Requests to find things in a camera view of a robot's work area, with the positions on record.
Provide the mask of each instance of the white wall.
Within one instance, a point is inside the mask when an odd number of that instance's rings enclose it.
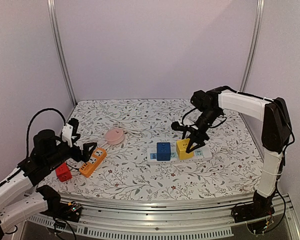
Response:
[[[190,98],[239,88],[257,1],[58,0],[79,100]]]
[[[246,91],[286,100],[296,142],[288,147],[279,185],[289,193],[300,221],[300,1],[266,1]],[[249,123],[260,139],[260,123]]]
[[[28,123],[47,107],[66,116],[72,109],[47,1],[0,0],[0,181],[25,158]],[[31,145],[39,130],[61,126],[57,114],[44,113],[33,123]]]

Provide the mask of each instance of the floral tablecloth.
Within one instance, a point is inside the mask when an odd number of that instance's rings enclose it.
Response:
[[[60,182],[55,172],[47,184],[60,193],[138,201],[189,200],[249,193],[259,183],[262,159],[237,112],[226,110],[227,120],[207,131],[212,152],[208,161],[149,165],[147,149],[157,142],[175,142],[182,136],[170,125],[192,108],[188,99],[89,100],[75,107],[81,139],[76,143],[105,142],[105,133],[119,121],[143,129],[141,137],[125,135],[122,144],[108,149],[106,159],[90,178],[72,169],[72,179]],[[189,118],[196,119],[194,112]],[[73,167],[82,163],[67,161]]]

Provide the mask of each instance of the pink disc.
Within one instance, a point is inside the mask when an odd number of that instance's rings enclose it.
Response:
[[[105,140],[110,145],[117,145],[125,140],[124,131],[120,128],[113,128],[105,134]]]

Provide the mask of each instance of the red cube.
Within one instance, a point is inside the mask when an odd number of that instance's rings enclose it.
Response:
[[[71,171],[69,170],[67,164],[64,162],[62,165],[60,165],[56,170],[55,174],[60,182],[65,182],[67,180],[72,179]]]

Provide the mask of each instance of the tabletop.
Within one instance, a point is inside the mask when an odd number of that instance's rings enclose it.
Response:
[[[40,185],[47,184],[64,194],[138,201],[205,199],[253,192],[263,162],[242,118],[234,111],[225,110],[225,123],[207,131],[211,160],[148,164],[150,146],[181,139],[182,133],[173,131],[171,123],[191,108],[189,99],[79,102],[71,115],[79,120],[78,146],[88,142],[102,145],[106,132],[117,122],[126,128],[142,129],[141,136],[126,134],[123,143],[107,150],[107,157],[89,178],[72,169],[71,180],[60,182],[53,172]],[[189,118],[195,120],[199,114],[194,111]],[[67,162],[76,168],[83,164],[72,159]]]

